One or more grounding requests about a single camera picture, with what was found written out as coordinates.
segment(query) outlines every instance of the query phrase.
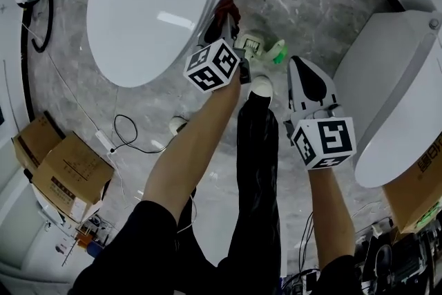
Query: cable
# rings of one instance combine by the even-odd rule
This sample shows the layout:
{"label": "cable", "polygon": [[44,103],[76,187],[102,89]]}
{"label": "cable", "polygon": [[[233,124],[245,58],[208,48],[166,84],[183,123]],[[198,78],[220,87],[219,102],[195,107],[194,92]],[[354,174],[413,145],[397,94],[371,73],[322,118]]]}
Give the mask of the cable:
{"label": "cable", "polygon": [[49,5],[49,20],[48,20],[48,29],[46,31],[46,37],[43,41],[43,44],[41,47],[37,45],[37,42],[35,39],[32,39],[31,43],[37,53],[43,53],[46,50],[46,47],[48,47],[50,36],[52,34],[52,23],[54,21],[54,0],[48,0]]}
{"label": "cable", "polygon": [[[292,276],[283,286],[282,286],[282,290],[284,290],[288,284],[290,284],[291,282],[294,281],[294,279],[296,277],[298,277],[298,279],[296,280],[296,283],[301,279],[301,276],[303,275],[303,271],[302,269],[304,268],[305,265],[305,256],[307,254],[307,243],[309,242],[311,235],[313,233],[314,227],[313,227],[313,212],[310,213],[309,217],[307,218],[307,222],[305,223],[305,228],[304,228],[304,232],[302,233],[302,238],[301,238],[301,243],[299,246],[299,254],[298,254],[298,268],[299,268],[299,273],[295,274],[294,276]],[[306,242],[305,242],[305,247],[304,250],[302,251],[302,242],[304,241],[304,237],[307,236],[306,238]]]}
{"label": "cable", "polygon": [[380,203],[381,203],[381,201],[378,200],[377,202],[370,202],[370,203],[364,205],[362,208],[360,208],[356,213],[354,213],[354,214],[352,215],[352,219],[353,219],[355,216],[357,216],[357,215],[358,215],[362,210],[364,210],[366,207],[368,207],[368,206],[370,206],[370,205],[372,205],[372,204],[380,204]]}
{"label": "cable", "polygon": [[116,170],[116,172],[117,172],[117,175],[118,175],[118,177],[119,177],[119,180],[120,180],[121,183],[122,183],[121,186],[122,186],[122,193],[123,193],[123,201],[124,201],[124,204],[126,204],[126,206],[127,206],[126,194],[124,193],[124,186],[123,186],[123,177],[122,177],[122,175],[119,173],[118,165],[115,164],[115,163],[113,162],[110,153],[107,153],[106,156],[108,157],[108,159],[109,159],[110,163],[112,164],[112,166],[115,168],[115,170]]}
{"label": "cable", "polygon": [[[119,131],[118,131],[118,129],[117,129],[117,118],[118,118],[118,117],[126,118],[130,123],[132,123],[133,128],[135,129],[135,137],[134,137],[130,142],[127,141],[127,140],[125,140],[125,139],[121,136],[121,134],[119,133]],[[121,148],[122,146],[128,146],[129,148],[132,148],[132,149],[138,150],[138,151],[140,151],[140,152],[142,152],[142,153],[145,153],[145,154],[158,154],[158,153],[161,153],[161,152],[163,152],[164,150],[166,150],[166,148],[169,146],[169,144],[170,144],[170,143],[172,142],[172,140],[173,140],[173,138],[172,138],[172,139],[169,141],[169,143],[167,143],[166,146],[164,146],[163,148],[161,148],[161,149],[158,150],[158,151],[145,151],[145,150],[143,150],[143,149],[140,149],[140,148],[138,148],[138,147],[132,145],[132,143],[138,138],[138,128],[137,128],[137,125],[135,124],[135,122],[134,122],[130,117],[128,117],[128,116],[126,116],[126,115],[116,115],[115,118],[114,118],[114,120],[113,120],[113,128],[114,128],[115,133],[118,135],[118,138],[123,142],[123,144],[120,144],[120,145],[117,146],[115,149],[111,149],[111,150],[110,150],[111,153],[116,152],[116,150],[118,150],[118,149]]]}
{"label": "cable", "polygon": [[383,221],[383,220],[385,220],[385,219],[390,219],[390,220],[391,220],[391,217],[389,217],[389,216],[385,216],[384,218],[382,218],[382,219],[380,219],[380,220],[378,220],[378,221],[375,221],[375,222],[373,222],[372,224],[370,224],[370,225],[368,225],[368,226],[362,228],[361,230],[357,231],[357,232],[355,233],[355,235],[359,234],[361,231],[364,231],[365,229],[368,229],[368,228],[371,227],[372,225],[377,224],[378,222],[381,222],[381,221]]}
{"label": "cable", "polygon": [[187,230],[189,227],[191,227],[191,226],[193,225],[193,223],[195,222],[196,217],[198,216],[198,210],[197,210],[197,208],[196,208],[196,204],[195,204],[195,201],[193,200],[192,195],[191,195],[191,199],[192,199],[192,205],[193,205],[193,207],[195,208],[195,217],[194,217],[194,219],[191,221],[191,223],[190,223],[188,226],[186,226],[185,228],[179,230],[179,231],[177,232],[177,234],[179,234],[180,232],[183,232],[184,230]]}
{"label": "cable", "polygon": [[422,235],[422,238],[423,238],[423,244],[425,246],[425,252],[427,254],[428,280],[430,283],[430,293],[431,293],[434,290],[434,285],[436,282],[434,256],[431,250],[430,238],[428,237],[428,232],[425,232]]}
{"label": "cable", "polygon": [[[307,252],[307,243],[309,242],[312,231],[313,231],[313,212],[310,213],[310,215],[307,219],[307,223],[304,228],[304,233],[302,234],[302,238],[301,238],[301,244],[299,247],[299,257],[298,257],[299,274],[301,274],[302,269],[304,268],[305,254]],[[305,242],[305,246],[304,246],[304,251],[302,252],[302,261],[301,261],[301,249],[302,249],[302,242],[304,240],[304,236],[306,236],[307,238],[306,238],[306,242]]]}
{"label": "cable", "polygon": [[[27,27],[24,23],[21,23],[21,25],[32,35],[34,36],[36,39],[38,39],[41,43],[43,43],[43,40],[38,37],[33,31],[31,31],[31,29],[29,29],[29,27]],[[60,77],[60,79],[62,80],[62,82],[64,83],[65,87],[69,90],[70,94],[72,95],[72,97],[75,100],[75,103],[78,105],[78,107],[81,109],[81,111],[84,113],[84,115],[90,120],[90,122],[93,124],[93,126],[95,127],[95,129],[97,131],[99,131],[98,126],[94,123],[94,121],[92,121],[92,118],[89,117],[89,115],[86,113],[86,111],[83,109],[83,107],[81,106],[81,104],[78,102],[77,98],[75,97],[74,93],[72,92],[72,90],[70,89],[69,85],[66,83],[66,80],[63,79],[63,77],[61,76],[61,73],[59,72],[57,66],[55,65],[54,60],[52,59],[52,57],[50,56],[49,52],[46,52],[46,54],[48,55],[52,65],[55,68],[55,71],[57,72],[58,76]]]}

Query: shoe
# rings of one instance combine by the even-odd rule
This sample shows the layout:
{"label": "shoe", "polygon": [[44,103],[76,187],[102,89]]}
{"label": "shoe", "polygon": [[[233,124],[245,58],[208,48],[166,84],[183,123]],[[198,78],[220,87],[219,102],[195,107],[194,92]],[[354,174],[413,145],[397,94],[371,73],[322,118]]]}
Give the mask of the shoe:
{"label": "shoe", "polygon": [[270,79],[264,75],[260,75],[259,77],[253,79],[250,84],[247,99],[250,98],[251,93],[254,93],[260,97],[269,97],[271,102],[273,99],[273,86],[271,85]]}
{"label": "shoe", "polygon": [[175,137],[186,126],[187,121],[180,116],[175,116],[169,122],[169,129]]}

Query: white cable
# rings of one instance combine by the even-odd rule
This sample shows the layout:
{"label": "white cable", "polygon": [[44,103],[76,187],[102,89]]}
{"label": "white cable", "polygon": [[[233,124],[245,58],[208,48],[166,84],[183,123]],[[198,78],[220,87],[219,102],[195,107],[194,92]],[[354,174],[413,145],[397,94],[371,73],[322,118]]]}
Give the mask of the white cable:
{"label": "white cable", "polygon": [[[31,33],[36,39],[38,39],[40,41],[40,43],[43,43],[43,41],[33,32],[31,31],[31,29],[29,29],[24,23],[21,23],[24,28],[26,30],[28,30],[29,33]],[[64,83],[64,85],[66,86],[66,88],[69,90],[70,94],[72,95],[72,97],[74,98],[75,102],[77,103],[78,107],[81,109],[81,111],[84,113],[84,115],[90,120],[90,122],[94,125],[95,129],[97,131],[99,131],[98,126],[94,123],[94,121],[92,121],[92,118],[89,117],[89,115],[86,113],[86,111],[83,109],[83,107],[81,106],[81,104],[78,102],[77,98],[75,97],[74,93],[72,92],[72,90],[70,89],[69,85],[66,83],[65,79],[63,79],[63,77],[61,76],[61,73],[59,72],[57,66],[55,65],[55,62],[53,61],[52,57],[49,55],[49,53],[46,52],[46,54],[48,55],[51,63],[53,64],[55,71],[57,71],[58,76],[60,76],[60,79],[62,80],[62,82]]]}
{"label": "white cable", "polygon": [[198,216],[198,210],[197,210],[197,208],[196,208],[196,204],[195,204],[195,201],[193,200],[192,195],[191,195],[191,199],[192,199],[192,205],[193,205],[193,207],[195,208],[195,217],[194,217],[194,219],[191,221],[191,223],[190,223],[188,226],[186,226],[185,228],[179,230],[179,231],[177,232],[177,234],[179,234],[180,232],[183,232],[184,230],[187,230],[189,227],[191,227],[191,226],[193,225],[193,223],[195,222],[196,217]]}
{"label": "white cable", "polygon": [[127,205],[126,194],[124,193],[123,177],[122,177],[122,175],[121,175],[120,172],[119,172],[119,169],[118,169],[117,164],[115,164],[115,163],[113,162],[113,160],[112,160],[112,158],[111,158],[111,154],[110,154],[110,153],[107,153],[106,156],[108,157],[110,163],[112,164],[113,168],[114,168],[115,171],[117,172],[117,175],[118,175],[118,177],[119,177],[119,180],[120,180],[121,183],[122,183],[121,186],[122,186],[123,200],[124,200],[124,203]]}

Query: green object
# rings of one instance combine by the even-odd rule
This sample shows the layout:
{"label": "green object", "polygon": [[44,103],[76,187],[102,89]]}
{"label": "green object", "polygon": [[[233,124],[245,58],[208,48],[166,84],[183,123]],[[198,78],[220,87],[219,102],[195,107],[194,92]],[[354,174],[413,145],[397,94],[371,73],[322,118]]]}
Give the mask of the green object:
{"label": "green object", "polygon": [[285,56],[287,55],[288,51],[289,49],[287,46],[282,47],[282,50],[280,51],[279,55],[273,60],[274,64],[281,64]]}
{"label": "green object", "polygon": [[439,202],[437,202],[429,211],[427,211],[422,218],[416,223],[417,227],[420,227],[428,222],[429,219],[433,219],[433,217],[439,212]]}

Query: power strip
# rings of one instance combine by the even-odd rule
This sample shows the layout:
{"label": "power strip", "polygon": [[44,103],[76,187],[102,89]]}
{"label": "power strip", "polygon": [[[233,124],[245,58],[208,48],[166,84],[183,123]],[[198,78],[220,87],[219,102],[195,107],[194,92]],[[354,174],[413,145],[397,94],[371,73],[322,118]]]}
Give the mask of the power strip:
{"label": "power strip", "polygon": [[98,131],[95,133],[95,136],[98,138],[98,140],[103,144],[103,146],[106,148],[108,153],[114,154],[115,153],[115,145],[111,142],[111,140],[104,134],[103,131]]}

